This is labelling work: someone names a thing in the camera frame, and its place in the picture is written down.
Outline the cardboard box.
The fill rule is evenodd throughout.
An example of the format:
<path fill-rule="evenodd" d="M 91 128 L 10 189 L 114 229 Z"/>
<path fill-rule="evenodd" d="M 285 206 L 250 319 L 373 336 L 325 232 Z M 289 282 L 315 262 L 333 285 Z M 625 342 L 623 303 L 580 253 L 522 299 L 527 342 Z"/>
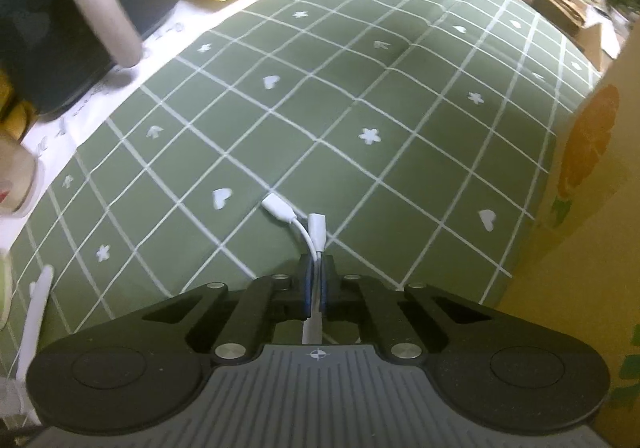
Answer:
<path fill-rule="evenodd" d="M 563 123 L 507 313 L 591 345 L 611 373 L 594 428 L 639 443 L 639 32 Z"/>

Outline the white gimbal tripod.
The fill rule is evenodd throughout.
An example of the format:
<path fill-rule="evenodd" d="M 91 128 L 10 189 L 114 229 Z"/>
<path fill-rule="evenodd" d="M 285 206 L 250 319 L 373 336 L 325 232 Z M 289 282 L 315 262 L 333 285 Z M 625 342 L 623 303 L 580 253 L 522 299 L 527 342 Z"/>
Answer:
<path fill-rule="evenodd" d="M 14 378 L 1 378 L 1 417 L 26 416 L 30 423 L 41 422 L 30 401 L 26 387 L 29 366 L 34 361 L 40 338 L 44 314 L 48 304 L 53 281 L 54 269 L 51 265 L 42 268 L 38 280 L 30 286 L 30 303 L 26 313 L 22 342 L 17 356 L 17 369 Z"/>

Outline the grey lid shaker bottle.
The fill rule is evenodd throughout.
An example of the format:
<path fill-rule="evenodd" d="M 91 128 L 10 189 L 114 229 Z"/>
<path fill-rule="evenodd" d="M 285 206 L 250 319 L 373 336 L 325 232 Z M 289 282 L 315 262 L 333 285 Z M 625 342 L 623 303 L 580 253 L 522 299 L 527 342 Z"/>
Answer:
<path fill-rule="evenodd" d="M 0 181 L 1 216 L 22 218 L 32 205 L 40 180 L 37 157 L 1 130 Z"/>

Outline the black air fryer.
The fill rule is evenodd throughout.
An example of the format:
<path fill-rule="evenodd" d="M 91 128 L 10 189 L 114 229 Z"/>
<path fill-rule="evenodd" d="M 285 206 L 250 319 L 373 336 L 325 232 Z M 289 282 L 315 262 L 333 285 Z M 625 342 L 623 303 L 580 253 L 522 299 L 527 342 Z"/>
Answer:
<path fill-rule="evenodd" d="M 40 114 L 61 113 L 142 42 L 177 0 L 1 0 L 1 68 Z"/>

